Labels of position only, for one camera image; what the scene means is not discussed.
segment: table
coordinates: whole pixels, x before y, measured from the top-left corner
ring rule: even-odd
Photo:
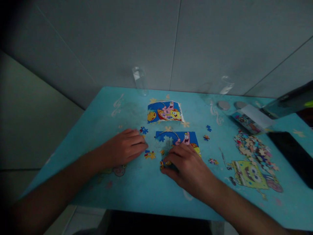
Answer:
[[[113,172],[108,171],[106,174],[99,173],[83,187],[72,203],[89,207],[223,221],[220,215],[178,187],[159,169],[160,160],[164,157],[160,152],[168,142],[156,139],[156,132],[195,132],[202,159],[216,177],[260,207],[282,226],[313,230],[313,190],[305,185],[266,135],[257,138],[271,149],[272,162],[279,167],[279,171],[275,171],[275,176],[283,192],[276,192],[272,188],[262,189],[261,192],[267,198],[264,200],[256,189],[239,184],[235,186],[230,180],[231,177],[235,178],[235,171],[228,170],[227,163],[247,160],[239,152],[233,139],[238,135],[239,128],[228,117],[235,111],[234,102],[243,101],[260,107],[272,99],[224,96],[223,99],[231,104],[231,109],[225,112],[216,108],[214,101],[218,99],[217,95],[159,90],[150,90],[149,95],[143,97],[139,95],[137,89],[105,87],[98,93],[24,194],[124,129],[144,127],[145,139],[149,144],[148,150],[154,152],[155,159],[146,158],[144,156],[146,153],[143,153],[126,168],[124,166]],[[147,124],[147,106],[156,101],[179,102],[185,123],[164,121]],[[208,131],[207,125],[210,126],[211,132]],[[290,132],[310,155],[313,154],[312,131],[296,114],[277,120],[271,129]],[[210,139],[205,139],[204,135],[209,136]],[[210,164],[210,158],[217,160],[219,164]]]

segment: round lid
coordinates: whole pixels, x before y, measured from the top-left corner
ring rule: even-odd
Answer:
[[[245,102],[242,102],[242,101],[237,101],[237,102],[235,102],[234,105],[235,105],[236,109],[242,109],[243,107],[247,106],[247,104]]]
[[[221,110],[229,110],[231,108],[230,104],[227,101],[219,101],[217,103],[217,106],[221,109]]]

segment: hand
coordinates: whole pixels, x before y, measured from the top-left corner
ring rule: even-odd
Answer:
[[[215,189],[221,183],[209,170],[202,158],[191,145],[181,143],[174,146],[164,162],[171,161],[179,170],[168,168],[161,170],[172,178],[180,187],[204,203],[214,196]]]
[[[148,145],[139,131],[127,129],[103,145],[99,146],[90,154],[95,158],[99,171],[129,163],[137,158]]]

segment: right hand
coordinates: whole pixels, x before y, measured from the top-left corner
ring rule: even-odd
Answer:
[[[171,161],[179,172],[169,168],[161,172],[204,203],[214,196],[215,189],[221,184],[191,145],[181,143],[174,146],[164,159],[164,162],[167,161]]]

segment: wall seam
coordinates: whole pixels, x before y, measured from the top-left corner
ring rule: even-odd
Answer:
[[[176,41],[177,41],[177,31],[178,31],[178,22],[179,22],[179,14],[180,14],[180,6],[181,6],[181,3],[182,3],[182,0],[179,1],[179,7],[178,7],[177,25],[176,25],[176,34],[175,34],[175,42],[174,42],[174,51],[173,51],[173,60],[172,60],[172,69],[171,69],[171,77],[170,77],[169,91],[171,90],[171,82],[172,82],[173,65],[174,65],[174,58],[175,58]]]
[[[251,91],[254,87],[256,87],[260,82],[262,82],[268,75],[270,75],[274,70],[276,70],[280,65],[282,65],[289,57],[291,57],[294,53],[296,53],[301,47],[303,47],[312,38],[313,38],[313,35],[308,40],[306,40],[304,43],[302,43],[294,52],[292,52],[289,56],[287,56],[282,62],[280,62],[275,68],[273,68],[268,74],[266,74],[264,76],[264,78],[262,78],[253,87],[251,87],[246,93],[244,93],[243,96],[245,96],[249,91]]]
[[[89,77],[91,78],[91,80],[99,86],[99,84],[94,80],[94,78],[91,76],[91,74],[88,72],[88,70],[85,68],[85,66],[82,64],[82,62],[79,60],[79,58],[76,56],[76,54],[72,51],[72,49],[69,47],[69,45],[65,42],[65,40],[63,39],[63,37],[59,34],[59,32],[56,30],[56,28],[53,26],[53,24],[49,21],[49,19],[46,17],[46,15],[41,11],[41,9],[39,8],[39,6],[37,4],[35,4],[35,6],[37,7],[38,11],[41,13],[41,15],[45,18],[45,21],[50,25],[50,27],[56,32],[56,34],[59,36],[59,38],[62,40],[62,42],[67,46],[67,48],[70,50],[70,52],[75,56],[75,58],[77,59],[77,61],[80,63],[80,65],[83,67],[83,69],[86,71],[86,73],[89,75]]]

